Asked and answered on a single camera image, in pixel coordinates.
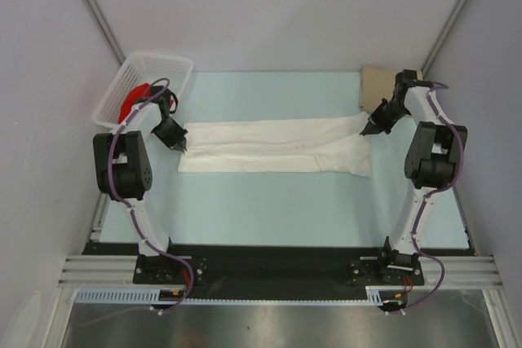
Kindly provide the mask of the white t shirt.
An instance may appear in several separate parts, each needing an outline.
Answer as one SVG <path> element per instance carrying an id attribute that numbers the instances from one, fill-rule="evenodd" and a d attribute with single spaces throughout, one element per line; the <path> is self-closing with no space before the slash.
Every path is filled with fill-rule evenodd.
<path id="1" fill-rule="evenodd" d="M 195 173 L 349 173 L 372 176 L 372 149 L 355 116 L 188 123 L 178 171 Z"/>

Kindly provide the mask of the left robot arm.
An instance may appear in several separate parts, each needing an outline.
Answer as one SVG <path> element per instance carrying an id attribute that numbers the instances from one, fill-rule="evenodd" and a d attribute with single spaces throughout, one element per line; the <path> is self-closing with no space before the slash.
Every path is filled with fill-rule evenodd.
<path id="1" fill-rule="evenodd" d="M 139 253 L 154 257 L 152 273 L 162 282 L 175 280 L 180 263 L 168 255 L 170 237 L 160 227 L 152 202 L 146 198 L 153 185 L 153 168 L 146 139 L 159 140 L 169 151 L 184 153 L 188 132 L 172 117 L 178 97 L 160 78 L 131 102 L 129 112 L 108 133 L 93 138 L 95 175 L 99 190 L 127 214 L 138 240 Z"/>

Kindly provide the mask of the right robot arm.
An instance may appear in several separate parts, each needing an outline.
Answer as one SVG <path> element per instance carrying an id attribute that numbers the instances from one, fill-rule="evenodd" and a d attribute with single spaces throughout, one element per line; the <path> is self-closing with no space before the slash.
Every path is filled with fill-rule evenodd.
<path id="1" fill-rule="evenodd" d="M 467 128 L 448 119 L 438 103 L 436 93 L 444 88 L 443 84 L 419 79 L 413 70 L 397 73 L 391 99 L 383 99 L 361 131 L 363 136 L 390 134 L 393 126 L 406 116 L 416 123 L 404 163 L 404 174 L 409 180 L 405 202 L 377 258 L 363 261 L 361 269 L 354 272 L 354 279 L 361 279 L 364 284 L 422 282 L 422 231 L 439 194 L 458 181 L 468 135 Z"/>

